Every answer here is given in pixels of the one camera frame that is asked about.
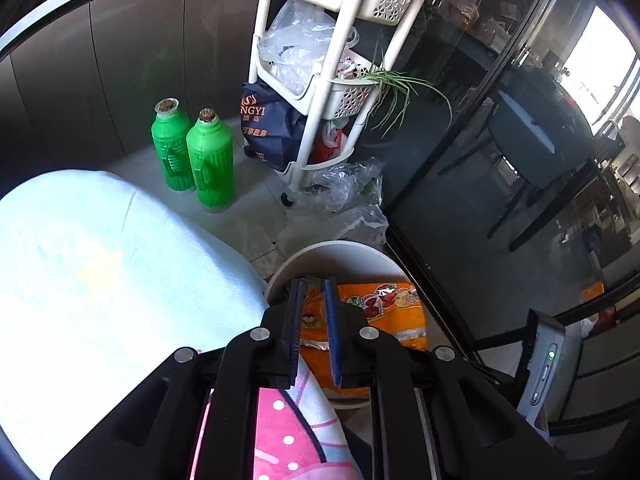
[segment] yellow star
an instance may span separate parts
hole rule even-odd
[[[88,303],[105,292],[120,288],[119,270],[122,251],[109,254],[98,242],[93,242],[89,250],[89,263],[76,270],[76,276],[89,290]]]

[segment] green plastic bottle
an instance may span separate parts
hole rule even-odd
[[[204,108],[187,134],[191,169],[198,199],[223,210],[234,198],[234,149],[231,128],[211,108]]]
[[[193,173],[187,152],[189,118],[178,110],[178,99],[163,99],[156,105],[151,136],[167,185],[176,191],[193,189]]]

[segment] metal screw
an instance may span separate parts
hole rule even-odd
[[[264,341],[267,339],[271,333],[266,328],[259,326],[258,328],[254,328],[251,330],[250,336],[254,341]]]
[[[456,353],[453,351],[453,348],[449,348],[448,346],[439,346],[436,348],[436,357],[441,361],[453,361]]]
[[[175,351],[174,359],[179,363],[185,363],[193,359],[193,350],[191,348],[179,348]]]
[[[377,328],[366,326],[360,329],[360,337],[363,339],[375,339],[380,335]]]

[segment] green onion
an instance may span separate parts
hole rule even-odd
[[[362,78],[373,81],[380,86],[378,98],[376,99],[376,102],[374,103],[369,116],[372,116],[380,108],[381,104],[387,97],[391,97],[391,103],[388,110],[386,111],[385,116],[378,124],[376,124],[372,128],[376,129],[386,126],[386,130],[383,132],[381,138],[384,138],[386,133],[398,121],[400,121],[399,127],[402,126],[402,122],[404,121],[404,114],[406,113],[406,109],[409,107],[409,104],[411,102],[411,94],[414,93],[418,95],[415,86],[428,88],[429,90],[436,92],[436,94],[444,99],[444,101],[447,103],[447,107],[449,108],[449,126],[451,126],[451,121],[453,120],[453,110],[451,108],[451,102],[446,95],[444,95],[440,90],[438,90],[433,84],[429,83],[428,81],[425,81],[424,79],[418,79],[416,77],[411,77],[406,73],[395,72],[394,70],[384,70],[383,68],[377,67],[374,64],[371,65],[371,69],[369,69],[368,72],[362,75]],[[398,103],[401,104],[402,109],[394,117],[394,112],[396,111]]]

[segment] bottle cap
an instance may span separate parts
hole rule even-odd
[[[198,118],[203,123],[210,123],[216,118],[216,113],[215,111],[213,111],[213,108],[204,108],[204,110],[200,112],[200,115],[198,116]]]
[[[162,99],[162,101],[156,105],[155,110],[158,118],[168,119],[178,110],[178,99],[174,99],[173,97]]]

